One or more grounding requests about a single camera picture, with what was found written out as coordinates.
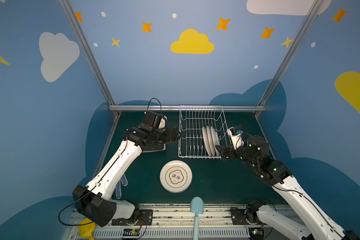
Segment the white round plate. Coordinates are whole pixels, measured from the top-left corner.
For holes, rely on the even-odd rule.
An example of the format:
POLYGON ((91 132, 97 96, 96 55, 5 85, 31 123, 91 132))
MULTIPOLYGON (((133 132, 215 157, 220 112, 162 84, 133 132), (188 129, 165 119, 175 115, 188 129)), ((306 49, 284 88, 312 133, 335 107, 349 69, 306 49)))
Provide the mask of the white round plate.
POLYGON ((207 135, 208 135, 209 146, 210 146, 210 149, 211 149, 212 156, 215 156, 216 155, 216 149, 215 149, 214 140, 213 140, 213 137, 212 137, 211 128, 209 126, 207 126, 207 135))
POLYGON ((204 140, 204 144, 205 144, 205 147, 206 147, 206 151, 208 153, 208 156, 211 157, 212 156, 212 151, 211 151, 211 148, 210 148, 207 129, 205 127, 202 127, 202 132, 203 132, 203 140, 204 140))
POLYGON ((187 190, 193 179, 191 168, 183 161, 166 163, 160 172, 162 187, 170 193, 182 193, 187 190))
POLYGON ((216 130, 213 127, 210 127, 210 128, 211 128, 211 134, 212 134, 212 138, 213 138, 213 146, 215 148, 216 155, 220 156, 220 153, 219 153, 218 149, 216 148, 216 145, 220 144, 218 133, 216 132, 216 130))

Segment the black square plate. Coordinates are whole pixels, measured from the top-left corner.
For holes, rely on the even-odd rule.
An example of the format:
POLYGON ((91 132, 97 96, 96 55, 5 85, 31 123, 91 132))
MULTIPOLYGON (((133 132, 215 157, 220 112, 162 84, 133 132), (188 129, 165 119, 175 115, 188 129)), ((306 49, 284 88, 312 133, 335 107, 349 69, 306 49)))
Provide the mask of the black square plate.
POLYGON ((166 144, 150 145, 142 148, 143 153, 160 152, 166 150, 166 144))

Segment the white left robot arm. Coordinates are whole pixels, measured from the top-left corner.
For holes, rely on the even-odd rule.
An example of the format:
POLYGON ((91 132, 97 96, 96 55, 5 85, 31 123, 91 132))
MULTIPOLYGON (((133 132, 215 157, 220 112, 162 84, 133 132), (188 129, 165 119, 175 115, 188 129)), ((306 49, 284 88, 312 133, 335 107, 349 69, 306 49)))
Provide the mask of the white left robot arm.
POLYGON ((134 219, 138 205, 111 200, 117 183, 146 148, 174 143, 180 138, 181 134, 176 127, 150 131, 142 126, 129 129, 106 166, 84 187, 78 185, 73 190, 77 211, 100 227, 106 226, 113 218, 134 219))

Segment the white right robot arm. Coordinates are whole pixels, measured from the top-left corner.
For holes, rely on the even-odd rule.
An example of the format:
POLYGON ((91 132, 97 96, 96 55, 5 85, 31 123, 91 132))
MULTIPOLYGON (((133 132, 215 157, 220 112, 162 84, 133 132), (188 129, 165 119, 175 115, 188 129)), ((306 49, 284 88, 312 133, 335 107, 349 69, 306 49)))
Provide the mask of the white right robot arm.
POLYGON ((246 141, 240 135, 231 137, 230 146, 215 148, 224 159, 241 159, 250 164, 254 172, 277 192, 303 221, 298 224, 276 212, 261 201, 251 203, 247 214, 269 225, 290 240, 358 240, 359 236, 344 230, 332 220, 304 191, 292 172, 270 156, 269 143, 260 136, 246 141))

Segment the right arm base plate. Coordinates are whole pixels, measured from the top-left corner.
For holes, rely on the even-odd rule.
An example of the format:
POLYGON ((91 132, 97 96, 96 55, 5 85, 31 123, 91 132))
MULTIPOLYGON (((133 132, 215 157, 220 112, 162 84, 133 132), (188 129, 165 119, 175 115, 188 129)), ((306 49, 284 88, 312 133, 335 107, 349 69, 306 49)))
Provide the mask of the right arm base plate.
POLYGON ((267 223, 263 223, 258 218, 258 211, 260 209, 238 209, 238 208, 230 208, 231 219, 233 225, 268 225, 267 223))

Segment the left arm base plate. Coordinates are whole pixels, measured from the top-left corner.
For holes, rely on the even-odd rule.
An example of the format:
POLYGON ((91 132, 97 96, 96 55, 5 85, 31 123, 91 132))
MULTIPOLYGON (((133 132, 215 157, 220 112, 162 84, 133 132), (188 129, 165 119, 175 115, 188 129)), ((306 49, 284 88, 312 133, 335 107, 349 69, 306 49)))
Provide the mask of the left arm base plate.
POLYGON ((153 221, 153 210, 139 210, 139 214, 136 220, 134 219, 112 219, 112 226, 138 226, 141 223, 143 225, 151 226, 153 221))

